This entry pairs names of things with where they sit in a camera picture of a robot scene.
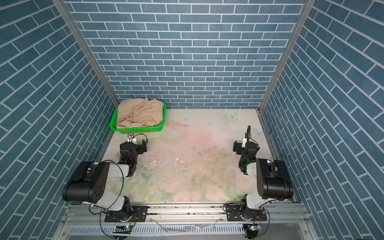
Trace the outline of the beige drawstring shorts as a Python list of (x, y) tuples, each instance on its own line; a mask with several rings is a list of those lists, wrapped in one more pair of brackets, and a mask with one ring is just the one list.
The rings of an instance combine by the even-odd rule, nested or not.
[(117, 129), (155, 127), (163, 122), (164, 103), (153, 99), (127, 99), (117, 112)]

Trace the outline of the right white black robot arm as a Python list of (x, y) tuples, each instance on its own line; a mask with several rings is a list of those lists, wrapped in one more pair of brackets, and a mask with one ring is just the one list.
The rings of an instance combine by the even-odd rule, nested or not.
[(280, 160), (257, 158), (260, 147), (255, 142), (234, 142), (233, 151), (241, 156), (238, 167), (244, 175), (256, 177), (257, 189), (244, 195), (241, 213), (260, 211), (274, 201), (292, 199), (294, 187), (286, 163)]

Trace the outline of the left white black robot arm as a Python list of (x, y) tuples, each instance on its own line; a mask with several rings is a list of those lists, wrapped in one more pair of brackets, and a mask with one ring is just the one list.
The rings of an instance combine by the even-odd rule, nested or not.
[(87, 202), (101, 208), (106, 213), (107, 222), (127, 222), (141, 213), (146, 214), (146, 208), (131, 206), (128, 197), (120, 190), (115, 194), (106, 189), (107, 180), (111, 178), (132, 177), (137, 169), (138, 156), (147, 151), (148, 141), (141, 144), (127, 141), (120, 144), (120, 160), (115, 163), (105, 160), (100, 163), (80, 162), (63, 189), (62, 198), (66, 202)]

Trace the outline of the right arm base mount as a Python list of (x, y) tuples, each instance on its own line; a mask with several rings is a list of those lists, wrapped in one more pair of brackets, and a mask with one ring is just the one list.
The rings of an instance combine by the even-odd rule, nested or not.
[(222, 206), (228, 222), (240, 221), (266, 221), (268, 218), (264, 210), (251, 210), (248, 207), (242, 207), (239, 204), (227, 203)]

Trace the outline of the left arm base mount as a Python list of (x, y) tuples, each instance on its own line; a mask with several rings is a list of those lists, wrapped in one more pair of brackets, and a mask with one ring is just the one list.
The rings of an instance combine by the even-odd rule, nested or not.
[(123, 208), (120, 211), (107, 211), (105, 216), (106, 223), (134, 223), (145, 222), (148, 206), (131, 206), (129, 209)]

